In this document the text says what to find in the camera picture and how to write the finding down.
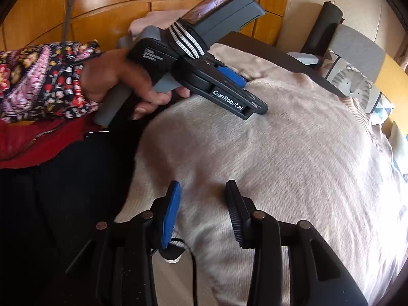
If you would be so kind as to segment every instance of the pink fabric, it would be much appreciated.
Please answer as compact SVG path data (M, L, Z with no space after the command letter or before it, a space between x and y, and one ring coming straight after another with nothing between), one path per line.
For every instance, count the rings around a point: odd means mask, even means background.
M129 32L132 36L136 36L148 25L155 25L158 28L166 29L187 11L188 9L151 11L146 17L135 19L130 23Z
M140 139L116 221L149 209L179 180L178 235L218 303L246 305L253 253L239 248L223 200L226 181L236 180L243 196L277 220L310 221L376 304L408 248L408 190L379 125L356 98L340 100L304 74L220 44L210 53L249 80L246 89L268 112L243 121L193 95L159 114ZM282 305L289 305L288 274L285 254Z

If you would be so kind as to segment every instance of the black cable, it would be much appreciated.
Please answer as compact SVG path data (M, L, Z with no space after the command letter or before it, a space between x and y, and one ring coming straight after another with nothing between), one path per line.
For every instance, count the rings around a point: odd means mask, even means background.
M195 256L193 254L193 251L189 246L186 244L186 242L180 238L172 238L171 241L179 241L180 243L183 243L187 250L191 254L191 262L193 264L193 305L198 306L198 300L197 300L197 263L195 261Z
M75 0L69 0L67 11L65 13L64 31L62 32L62 39L61 39L61 42L63 45L67 41L67 36L68 36L68 31L69 31L69 21L71 20L71 13L72 13L74 2Z

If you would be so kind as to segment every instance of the blue finger pad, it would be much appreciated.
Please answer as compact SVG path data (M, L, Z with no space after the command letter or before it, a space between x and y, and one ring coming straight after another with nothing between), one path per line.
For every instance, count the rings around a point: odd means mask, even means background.
M181 199L181 186L179 182L174 183L173 192L170 196L170 202L167 206L166 215L163 219L163 232L162 232L162 248L167 248L167 245L171 241L173 235L174 226L176 223L177 212L180 206Z
M217 70L219 72L223 73L229 79L231 79L239 87L245 87L246 79L241 77L240 75L238 75L236 72L232 71L230 68L219 66L219 67L217 67Z

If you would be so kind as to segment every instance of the floral patterned clothing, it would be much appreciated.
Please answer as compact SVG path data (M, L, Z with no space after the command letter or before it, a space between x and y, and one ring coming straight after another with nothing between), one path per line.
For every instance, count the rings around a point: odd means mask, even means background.
M72 119L97 110L98 104L83 96L80 84L83 62L97 53L96 41L0 51L0 119Z

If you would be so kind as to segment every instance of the gray cushion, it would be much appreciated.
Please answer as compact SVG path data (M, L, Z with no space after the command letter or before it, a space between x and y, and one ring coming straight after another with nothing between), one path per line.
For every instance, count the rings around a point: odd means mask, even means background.
M339 24L328 47L375 82L385 59L385 52L360 32Z

